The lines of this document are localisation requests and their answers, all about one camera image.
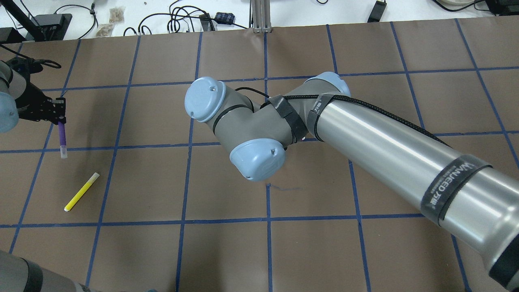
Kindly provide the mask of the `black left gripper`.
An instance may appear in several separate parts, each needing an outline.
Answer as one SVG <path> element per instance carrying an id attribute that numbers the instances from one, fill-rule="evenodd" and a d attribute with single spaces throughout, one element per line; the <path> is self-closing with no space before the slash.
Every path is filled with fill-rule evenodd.
<path id="1" fill-rule="evenodd" d="M 16 98 L 16 106 L 21 119 L 66 124 L 66 98 L 52 99 L 32 83 Z"/>

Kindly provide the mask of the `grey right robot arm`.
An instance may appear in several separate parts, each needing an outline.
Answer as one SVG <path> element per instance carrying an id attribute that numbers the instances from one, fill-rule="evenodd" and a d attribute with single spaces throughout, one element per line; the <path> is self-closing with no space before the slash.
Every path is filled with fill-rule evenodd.
<path id="1" fill-rule="evenodd" d="M 489 277 L 518 290 L 518 181 L 425 129 L 354 99 L 324 72 L 263 105 L 211 77 L 193 81 L 187 114 L 206 124 L 250 181 L 273 176 L 285 150 L 310 134 L 382 181 L 428 220 L 473 248 Z"/>

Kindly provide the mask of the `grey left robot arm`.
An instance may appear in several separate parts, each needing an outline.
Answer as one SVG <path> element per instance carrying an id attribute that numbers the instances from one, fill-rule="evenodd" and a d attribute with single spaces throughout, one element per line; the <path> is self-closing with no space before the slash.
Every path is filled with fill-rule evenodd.
<path id="1" fill-rule="evenodd" d="M 11 131 L 20 119 L 66 124 L 66 100 L 50 98 L 31 82 L 31 75 L 44 64 L 61 65 L 50 60 L 15 57 L 0 63 L 0 131 Z"/>

